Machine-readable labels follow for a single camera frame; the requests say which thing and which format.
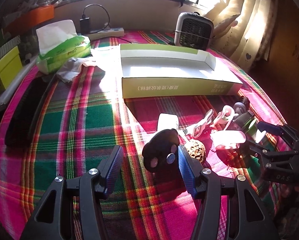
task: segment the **white plastic clip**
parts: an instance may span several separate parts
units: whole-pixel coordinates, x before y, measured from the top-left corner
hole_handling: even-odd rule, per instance
[[[199,137],[205,129],[206,125],[209,125],[211,123],[211,118],[213,117],[213,114],[214,111],[212,109],[208,110],[208,112],[205,114],[204,119],[202,119],[198,123],[186,127],[186,129],[183,130],[185,135],[190,134],[193,138]]]
[[[223,110],[221,112],[219,112],[217,117],[214,119],[213,125],[215,126],[218,123],[225,124],[226,126],[225,126],[224,130],[226,130],[235,115],[238,115],[238,114],[235,113],[235,111],[232,107],[224,106]]]

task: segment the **black charger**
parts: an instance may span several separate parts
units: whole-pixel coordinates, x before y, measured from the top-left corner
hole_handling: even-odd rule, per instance
[[[89,7],[89,6],[92,6],[92,5],[96,5],[96,6],[102,7],[105,10],[105,12],[106,12],[106,14],[108,16],[108,19],[109,19],[107,25],[104,28],[102,28],[99,31],[93,32],[93,33],[98,33],[100,31],[106,29],[107,26],[110,24],[110,15],[109,15],[109,13],[107,12],[107,10],[102,5],[99,5],[99,4],[89,4],[89,5],[85,6],[85,8],[83,10],[83,14],[82,14],[82,19],[80,19],[80,29],[81,29],[80,31],[81,31],[81,34],[83,34],[83,35],[91,33],[91,22],[90,22],[90,18],[85,16],[85,9],[87,7]]]
[[[81,28],[82,35],[90,33],[91,23],[90,23],[89,17],[80,19],[80,28]]]

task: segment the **green box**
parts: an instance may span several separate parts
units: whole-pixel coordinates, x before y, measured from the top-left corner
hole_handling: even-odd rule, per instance
[[[6,90],[22,67],[17,46],[0,59],[0,93]]]

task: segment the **mini air cooler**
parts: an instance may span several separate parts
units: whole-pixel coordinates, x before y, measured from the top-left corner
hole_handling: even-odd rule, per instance
[[[181,13],[175,30],[175,45],[207,50],[213,29],[213,22],[198,13]]]

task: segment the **open box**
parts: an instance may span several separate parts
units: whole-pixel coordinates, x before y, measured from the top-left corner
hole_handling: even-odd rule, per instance
[[[123,98],[235,95],[242,82],[209,52],[160,44],[121,44]]]

